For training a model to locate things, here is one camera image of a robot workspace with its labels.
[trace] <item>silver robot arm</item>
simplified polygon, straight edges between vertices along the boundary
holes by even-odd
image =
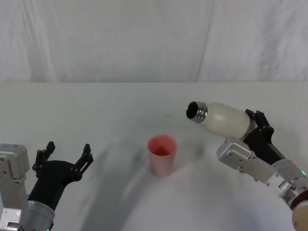
[[[0,144],[0,191],[3,204],[0,231],[16,231],[27,210],[25,189],[29,170],[27,150],[22,145]]]
[[[308,230],[308,178],[272,144],[274,129],[262,112],[192,102],[186,116],[207,131],[224,136],[226,140],[217,150],[218,159],[272,188],[293,211],[295,230]]]
[[[3,211],[0,231],[50,231],[55,208],[69,183],[79,181],[93,162],[88,144],[80,159],[48,161],[55,149],[51,141],[45,150],[38,150],[32,169],[38,181],[27,197],[26,172],[29,170],[27,150],[22,145],[0,144],[0,192]]]

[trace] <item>bottle opening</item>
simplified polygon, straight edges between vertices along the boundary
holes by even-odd
[[[198,110],[199,110],[199,108],[198,108],[197,102],[195,102],[195,101],[191,102],[186,109],[187,118],[189,118],[189,119],[194,118],[197,115]]]

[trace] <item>white table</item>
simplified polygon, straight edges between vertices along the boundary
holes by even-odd
[[[90,143],[94,162],[67,186],[53,231],[291,231],[291,211],[266,186],[218,161],[223,138],[188,120],[190,101],[259,109],[274,143],[308,170],[308,83],[104,83],[0,85],[0,142],[76,162]],[[147,140],[173,135],[176,171],[149,173]],[[27,174],[31,191],[35,174]]]

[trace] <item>plastic cup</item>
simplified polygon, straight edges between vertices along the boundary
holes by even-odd
[[[177,141],[168,135],[153,136],[148,141],[150,167],[158,177],[169,176],[173,172]]]

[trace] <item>white backdrop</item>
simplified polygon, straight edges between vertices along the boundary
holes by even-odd
[[[307,0],[2,0],[0,81],[306,80]]]

